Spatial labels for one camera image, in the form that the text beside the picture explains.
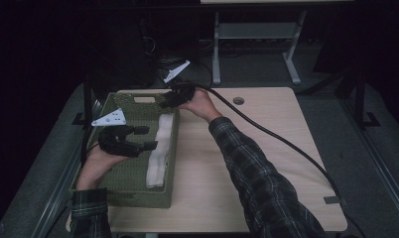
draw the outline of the plaid shirt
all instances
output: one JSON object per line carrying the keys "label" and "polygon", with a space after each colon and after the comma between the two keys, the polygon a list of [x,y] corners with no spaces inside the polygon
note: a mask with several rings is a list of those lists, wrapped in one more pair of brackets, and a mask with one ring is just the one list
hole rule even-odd
{"label": "plaid shirt", "polygon": [[[225,117],[211,121],[208,129],[224,156],[253,237],[326,237],[293,186],[252,139]],[[71,237],[111,237],[106,190],[76,191],[73,197]]]}

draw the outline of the green basket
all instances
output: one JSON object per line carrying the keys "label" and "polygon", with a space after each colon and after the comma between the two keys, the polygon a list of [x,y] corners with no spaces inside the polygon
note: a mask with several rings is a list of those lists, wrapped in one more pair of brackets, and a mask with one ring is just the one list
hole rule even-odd
{"label": "green basket", "polygon": [[[154,141],[159,130],[160,116],[162,114],[174,113],[171,146],[168,157],[166,158],[167,165],[164,185],[147,188],[146,175],[151,152],[143,152],[138,158],[118,164],[105,176],[100,187],[107,187],[109,205],[155,208],[171,207],[180,116],[177,109],[161,108],[158,102],[162,100],[164,100],[164,97],[160,93],[110,93],[108,95],[100,117],[121,108],[128,126],[150,127],[147,135],[131,134],[126,137],[127,141],[136,143]],[[94,128],[87,144],[88,148],[97,140],[98,133],[103,128]]]}

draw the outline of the hand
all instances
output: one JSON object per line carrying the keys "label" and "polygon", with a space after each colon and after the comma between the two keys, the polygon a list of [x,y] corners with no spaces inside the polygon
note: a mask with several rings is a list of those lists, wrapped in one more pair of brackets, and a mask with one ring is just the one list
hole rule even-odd
{"label": "hand", "polygon": [[192,111],[198,117],[210,123],[213,119],[221,117],[222,114],[215,108],[206,90],[196,88],[196,93],[191,101],[178,107]]}
{"label": "hand", "polygon": [[100,149],[98,142],[88,152],[87,160],[76,183],[77,190],[96,189],[104,176],[118,163],[129,160],[128,157],[107,154]]}

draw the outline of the folded white fabric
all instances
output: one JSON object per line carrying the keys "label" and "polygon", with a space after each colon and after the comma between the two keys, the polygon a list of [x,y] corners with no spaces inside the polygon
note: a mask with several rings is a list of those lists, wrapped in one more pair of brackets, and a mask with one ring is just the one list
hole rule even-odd
{"label": "folded white fabric", "polygon": [[166,158],[171,146],[171,133],[174,114],[162,114],[159,118],[159,130],[156,141],[158,142],[148,160],[146,184],[148,188],[163,186],[166,170]]}

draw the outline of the black clamp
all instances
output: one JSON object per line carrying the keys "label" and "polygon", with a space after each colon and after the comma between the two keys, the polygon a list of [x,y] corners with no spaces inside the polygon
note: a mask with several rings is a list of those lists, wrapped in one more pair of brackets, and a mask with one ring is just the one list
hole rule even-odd
{"label": "black clamp", "polygon": [[174,108],[193,99],[196,86],[191,83],[177,83],[171,86],[171,91],[163,94],[165,100],[160,102],[162,108]]}
{"label": "black clamp", "polygon": [[126,136],[144,135],[149,132],[147,126],[109,126],[105,127],[98,135],[100,149],[110,155],[137,158],[144,151],[153,151],[157,141],[134,143],[125,140]]}

